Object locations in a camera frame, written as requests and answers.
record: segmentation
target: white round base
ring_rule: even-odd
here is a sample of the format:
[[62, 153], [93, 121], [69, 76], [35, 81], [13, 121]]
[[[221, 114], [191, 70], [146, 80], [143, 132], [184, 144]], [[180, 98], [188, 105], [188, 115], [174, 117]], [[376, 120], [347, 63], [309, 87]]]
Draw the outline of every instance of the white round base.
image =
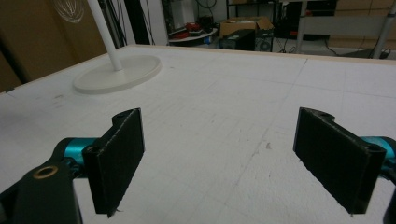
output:
[[87, 94], [125, 90], [155, 77], [162, 67], [160, 59], [154, 56], [130, 56], [120, 61], [123, 68], [120, 71], [106, 63], [79, 75], [74, 79], [75, 89]]

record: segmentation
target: white stand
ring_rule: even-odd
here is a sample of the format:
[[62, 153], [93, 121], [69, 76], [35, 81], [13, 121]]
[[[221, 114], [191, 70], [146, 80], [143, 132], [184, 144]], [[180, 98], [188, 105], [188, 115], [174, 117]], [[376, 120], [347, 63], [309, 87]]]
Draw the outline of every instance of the white stand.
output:
[[130, 56], [120, 61], [98, 1], [89, 0], [88, 3], [111, 63], [100, 65], [76, 77], [74, 80], [75, 89], [88, 94], [121, 91], [141, 84], [157, 75], [162, 67], [161, 61], [157, 57]]

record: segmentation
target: white table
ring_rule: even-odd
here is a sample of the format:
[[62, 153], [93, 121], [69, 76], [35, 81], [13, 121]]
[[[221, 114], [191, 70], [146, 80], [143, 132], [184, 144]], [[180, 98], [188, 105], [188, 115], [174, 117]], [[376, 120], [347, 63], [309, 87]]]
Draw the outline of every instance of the white table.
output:
[[351, 217], [292, 151], [298, 109], [336, 117], [356, 135], [396, 138], [396, 62], [183, 48], [158, 56], [152, 80], [83, 95], [73, 78], [105, 56], [0, 95], [0, 190], [46, 161], [66, 137], [99, 137], [141, 107], [147, 151], [111, 219], [75, 180], [85, 223], [382, 223], [393, 185], [378, 179], [366, 215]]

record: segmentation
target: white pole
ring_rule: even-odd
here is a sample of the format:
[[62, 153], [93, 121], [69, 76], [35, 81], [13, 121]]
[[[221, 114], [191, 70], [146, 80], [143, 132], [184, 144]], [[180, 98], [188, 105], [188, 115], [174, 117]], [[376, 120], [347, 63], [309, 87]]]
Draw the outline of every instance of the white pole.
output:
[[114, 70], [120, 71], [122, 70], [122, 65], [119, 57], [117, 56], [116, 48], [114, 47], [113, 40], [111, 39], [111, 35], [108, 31], [106, 21], [102, 14], [102, 9], [99, 6], [98, 0], [88, 0], [88, 4], [90, 5], [93, 18], [96, 21], [100, 35], [102, 36], [103, 42], [105, 43], [105, 47], [108, 56], [110, 57], [111, 63], [113, 64]]

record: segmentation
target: table surface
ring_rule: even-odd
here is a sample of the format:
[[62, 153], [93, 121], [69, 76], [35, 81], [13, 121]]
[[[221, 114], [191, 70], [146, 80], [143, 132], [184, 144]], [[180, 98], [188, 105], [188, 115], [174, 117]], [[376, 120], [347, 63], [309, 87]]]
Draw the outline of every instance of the table surface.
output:
[[335, 116], [357, 136], [396, 138], [396, 62], [168, 47], [162, 71], [125, 91], [72, 88], [101, 56], [0, 94], [0, 190], [46, 161], [66, 137], [99, 137], [111, 117], [141, 107], [146, 152], [114, 217], [85, 223], [382, 223], [394, 190], [378, 179], [366, 215], [351, 216], [292, 151], [298, 109]]

